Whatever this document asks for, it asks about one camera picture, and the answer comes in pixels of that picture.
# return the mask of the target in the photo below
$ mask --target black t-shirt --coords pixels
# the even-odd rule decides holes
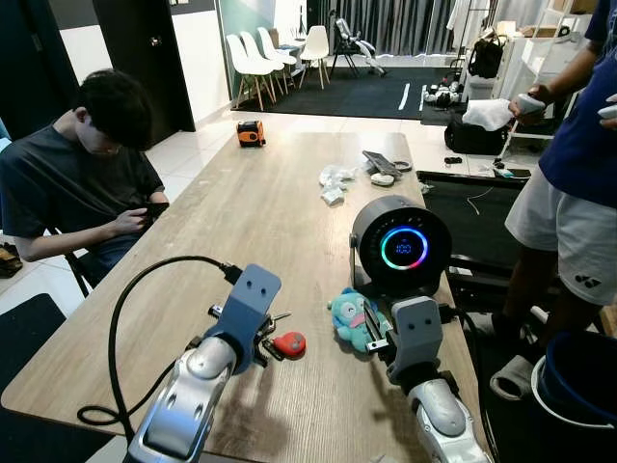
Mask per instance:
[[[163,190],[142,152],[121,148],[95,156],[51,125],[0,152],[2,228],[11,236],[98,227]]]

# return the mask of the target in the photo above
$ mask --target white shorts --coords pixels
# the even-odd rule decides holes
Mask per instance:
[[[576,296],[608,305],[617,292],[617,209],[553,187],[536,169],[505,227],[527,248],[556,251],[559,278]]]

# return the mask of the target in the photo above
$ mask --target blue glowing ring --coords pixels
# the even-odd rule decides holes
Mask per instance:
[[[414,263],[410,265],[396,265],[392,263],[392,261],[386,257],[386,246],[388,245],[389,239],[401,232],[413,233],[418,238],[420,238],[420,241],[422,241],[422,255],[419,257],[418,260],[416,260]],[[410,268],[416,268],[421,263],[424,262],[427,255],[428,255],[428,241],[426,240],[426,236],[424,236],[418,230],[412,229],[411,227],[406,227],[406,226],[396,227],[395,229],[392,229],[388,233],[386,233],[386,236],[384,236],[384,238],[382,239],[382,259],[388,265],[388,267],[393,268],[394,270],[409,270]]]

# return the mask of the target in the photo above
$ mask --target person's hand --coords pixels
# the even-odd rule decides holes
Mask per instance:
[[[544,104],[549,106],[554,102],[554,98],[552,93],[550,92],[549,87],[546,85],[534,85],[531,87],[527,94],[538,101],[542,101]],[[508,109],[514,114],[514,117],[521,123],[522,125],[534,125],[540,123],[544,118],[544,111],[536,111],[535,113],[521,114],[521,108],[516,102],[514,98],[510,101]]]
[[[148,210],[145,207],[140,209],[126,210],[116,220],[109,223],[113,236],[121,234],[129,234],[139,232],[145,224],[146,212]]]
[[[617,94],[613,95],[613,96],[609,96],[606,99],[606,102],[608,103],[615,103],[617,104]],[[600,125],[604,128],[607,128],[608,130],[617,130],[617,118],[613,118],[613,119],[601,119],[600,120]]]

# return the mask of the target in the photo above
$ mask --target white chair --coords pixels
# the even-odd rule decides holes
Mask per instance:
[[[244,42],[244,47],[247,49],[247,56],[249,57],[249,60],[255,61],[256,63],[260,63],[262,66],[270,67],[271,71],[268,77],[270,78],[270,87],[272,88],[272,96],[274,98],[274,102],[276,103],[277,94],[275,93],[274,85],[272,84],[272,72],[274,72],[275,70],[282,70],[284,67],[284,64],[279,61],[267,60],[263,56],[261,56],[261,53],[259,53],[259,48],[257,48],[257,44],[255,43],[255,39],[248,32],[242,31],[240,33],[240,37],[242,37],[242,41]],[[277,85],[279,86],[279,90],[281,91],[281,95],[282,95],[281,84],[279,83],[278,80],[277,80]]]
[[[289,65],[289,66],[296,65],[296,62],[298,60],[296,60],[294,56],[288,55],[286,53],[281,53],[274,47],[274,45],[272,44],[272,38],[270,37],[270,34],[268,34],[268,31],[265,28],[257,27],[257,31],[259,33],[259,37],[261,38],[261,49],[263,49],[263,55],[267,59],[272,60],[272,61],[278,61],[279,63],[282,63],[284,66],[285,65]],[[289,68],[287,67],[283,68],[282,81],[285,86],[285,94],[287,94],[288,93],[287,78],[285,77],[285,69],[287,69],[287,73],[289,74],[289,78],[291,79],[291,84],[294,87],[295,87],[295,84],[293,82],[293,77],[291,77],[291,70],[289,70]]]
[[[229,52],[231,53],[231,62],[233,63],[233,68],[240,74],[242,74],[242,80],[240,81],[240,90],[238,92],[238,98],[235,102],[235,107],[237,109],[240,104],[240,96],[242,96],[242,90],[244,89],[245,81],[248,81],[249,78],[253,77],[255,79],[255,89],[257,91],[257,97],[259,99],[259,108],[263,111],[263,103],[261,101],[261,90],[259,89],[259,77],[266,86],[266,90],[268,94],[270,94],[270,89],[268,88],[268,83],[266,82],[265,75],[269,75],[272,72],[271,66],[266,66],[262,63],[256,62],[254,60],[250,60],[247,56],[247,52],[244,48],[244,45],[240,41],[240,38],[234,34],[229,34],[226,36],[229,45]]]
[[[302,61],[308,61],[308,67],[313,61],[317,61],[319,68],[319,81],[321,82],[321,90],[324,90],[324,79],[321,76],[321,69],[323,67],[326,73],[326,80],[330,83],[328,77],[328,71],[326,70],[326,64],[324,58],[328,56],[330,52],[330,46],[328,45],[328,35],[326,34],[325,26],[310,26],[307,35],[307,44],[305,45],[305,51],[300,55]],[[300,79],[300,88],[302,88],[302,82],[305,80],[305,74],[307,68],[302,72],[302,78]]]

